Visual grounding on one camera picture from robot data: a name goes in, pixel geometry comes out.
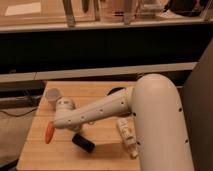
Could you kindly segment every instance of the black eraser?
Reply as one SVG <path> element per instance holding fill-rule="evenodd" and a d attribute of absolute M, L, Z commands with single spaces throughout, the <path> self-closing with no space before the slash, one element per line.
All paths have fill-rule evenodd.
<path fill-rule="evenodd" d="M 74 135 L 74 137 L 72 138 L 72 142 L 87 151 L 88 153 L 91 153 L 95 148 L 95 144 L 93 142 L 89 141 L 88 139 L 82 137 L 79 134 Z"/>

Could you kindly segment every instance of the wooden tabletop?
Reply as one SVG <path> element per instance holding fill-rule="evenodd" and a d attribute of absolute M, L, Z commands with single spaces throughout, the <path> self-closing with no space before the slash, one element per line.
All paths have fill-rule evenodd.
<path fill-rule="evenodd" d="M 134 82 L 48 82 L 45 91 L 58 88 L 62 96 L 74 100 L 76 107 L 100 99 L 114 87 L 127 87 Z M 138 159 L 130 159 L 116 129 L 117 117 L 85 124 L 82 135 L 96 144 L 89 154 L 71 142 L 73 132 L 56 130 L 50 144 L 45 144 L 47 123 L 54 111 L 42 97 L 36 116 L 17 166 L 18 171 L 29 170 L 113 170 L 138 171 Z M 134 129 L 132 118 L 128 118 Z"/>

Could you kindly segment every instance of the floor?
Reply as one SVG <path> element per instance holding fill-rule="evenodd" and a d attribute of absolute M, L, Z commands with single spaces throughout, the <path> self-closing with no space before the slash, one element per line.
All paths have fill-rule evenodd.
<path fill-rule="evenodd" d="M 18 115 L 32 109 L 19 108 L 6 111 Z M 19 157 L 34 114 L 35 111 L 22 117 L 10 117 L 0 112 L 0 167 Z"/>

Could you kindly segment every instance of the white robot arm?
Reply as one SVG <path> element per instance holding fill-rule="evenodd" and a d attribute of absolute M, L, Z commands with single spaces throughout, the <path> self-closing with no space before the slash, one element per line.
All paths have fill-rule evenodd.
<path fill-rule="evenodd" d="M 76 130 L 83 123 L 133 113 L 142 171 L 194 171 L 181 100 L 168 78 L 146 75 L 134 87 L 73 108 L 66 99 L 57 101 L 55 128 Z"/>

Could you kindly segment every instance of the white object on shelf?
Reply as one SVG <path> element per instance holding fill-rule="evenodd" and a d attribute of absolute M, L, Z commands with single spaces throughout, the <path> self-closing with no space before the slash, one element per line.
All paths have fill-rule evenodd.
<path fill-rule="evenodd" d="M 8 6 L 5 16 L 33 14 L 41 12 L 41 2 Z"/>
<path fill-rule="evenodd" d="M 178 19 L 178 18 L 182 18 L 183 19 L 183 18 L 187 18 L 187 17 L 184 17 L 182 15 L 175 14 L 171 10 L 167 10 L 166 12 L 163 12 L 163 13 L 158 13 L 156 16 L 164 18 L 164 19 Z"/>

